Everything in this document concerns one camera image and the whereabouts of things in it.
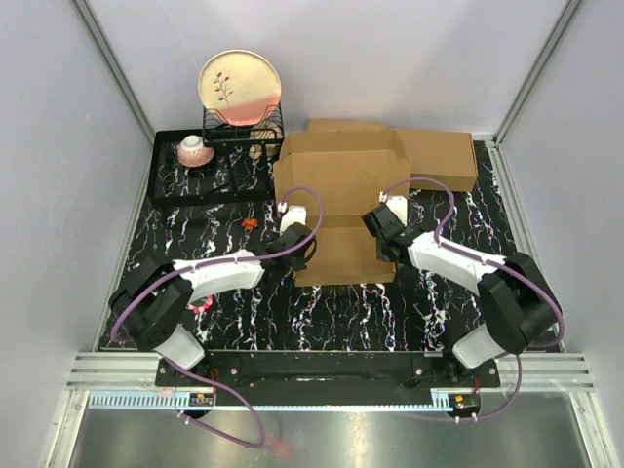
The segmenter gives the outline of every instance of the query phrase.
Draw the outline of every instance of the gray floor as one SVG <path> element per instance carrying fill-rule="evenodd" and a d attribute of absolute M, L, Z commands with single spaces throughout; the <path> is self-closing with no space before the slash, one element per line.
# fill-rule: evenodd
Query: gray floor
<path fill-rule="evenodd" d="M 486 412 L 502 397 L 485 396 Z M 160 411 L 88 410 L 73 467 L 589 467 L 568 399 L 521 395 L 476 425 L 417 421 L 400 413 L 271 412 L 272 448 L 241 448 Z M 244 412 L 205 419 L 255 439 Z"/>

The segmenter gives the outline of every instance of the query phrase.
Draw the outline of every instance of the cardboard box flap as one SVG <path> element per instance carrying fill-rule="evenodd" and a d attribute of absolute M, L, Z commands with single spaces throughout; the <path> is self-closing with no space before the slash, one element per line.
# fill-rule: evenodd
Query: cardboard box flap
<path fill-rule="evenodd" d="M 394 279 L 394 264 L 376 258 L 375 240 L 364 226 L 323 228 L 317 241 L 322 251 L 312 257 L 306 270 L 296 272 L 297 286 L 389 283 Z"/>
<path fill-rule="evenodd" d="M 476 176 L 472 135 L 462 132 L 399 129 L 397 134 L 412 157 L 413 174 Z M 472 158 L 466 158 L 472 152 Z"/>
<path fill-rule="evenodd" d="M 353 218 L 378 206 L 379 192 L 408 176 L 410 164 L 394 131 L 289 134 L 273 166 L 275 196 L 280 200 L 291 187 L 309 186 L 321 196 L 327 217 Z M 405 185 L 393 193 L 408 191 Z M 306 207 L 308 216 L 319 214 L 307 192 L 294 192 L 288 201 Z"/>
<path fill-rule="evenodd" d="M 308 119 L 306 132 L 342 132 L 351 130 L 384 130 L 388 126 L 377 122 L 344 119 Z"/>

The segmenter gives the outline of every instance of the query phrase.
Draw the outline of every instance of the small bowl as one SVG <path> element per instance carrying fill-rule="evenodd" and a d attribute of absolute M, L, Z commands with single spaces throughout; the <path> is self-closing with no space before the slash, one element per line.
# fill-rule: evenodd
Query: small bowl
<path fill-rule="evenodd" d="M 204 146 L 200 136 L 189 135 L 177 147 L 177 159 L 182 166 L 199 168 L 211 162 L 215 150 Z"/>

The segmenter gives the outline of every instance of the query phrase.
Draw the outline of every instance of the small orange object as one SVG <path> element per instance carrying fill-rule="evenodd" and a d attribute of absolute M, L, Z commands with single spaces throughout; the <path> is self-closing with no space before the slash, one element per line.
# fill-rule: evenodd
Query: small orange object
<path fill-rule="evenodd" d="M 273 449 L 273 451 L 279 458 L 288 459 L 291 457 L 290 446 L 280 441 L 279 439 L 271 439 L 268 443 L 268 446 Z"/>
<path fill-rule="evenodd" d="M 246 217 L 243 221 L 243 227 L 248 231 L 251 231 L 255 227 L 257 227 L 257 219 L 253 217 Z"/>

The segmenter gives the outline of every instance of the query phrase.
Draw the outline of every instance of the black wire dish rack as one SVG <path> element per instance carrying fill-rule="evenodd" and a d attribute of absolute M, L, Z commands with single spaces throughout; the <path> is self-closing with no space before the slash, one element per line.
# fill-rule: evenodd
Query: black wire dish rack
<path fill-rule="evenodd" d="M 266 108 L 257 124 L 234 127 L 204 109 L 202 129 L 162 131 L 154 138 L 147 197 L 155 208 L 216 205 L 273 198 L 272 163 L 284 141 L 281 104 Z M 214 149 L 212 161 L 186 168 L 177 147 L 189 135 Z M 250 153 L 257 156 L 252 159 Z"/>

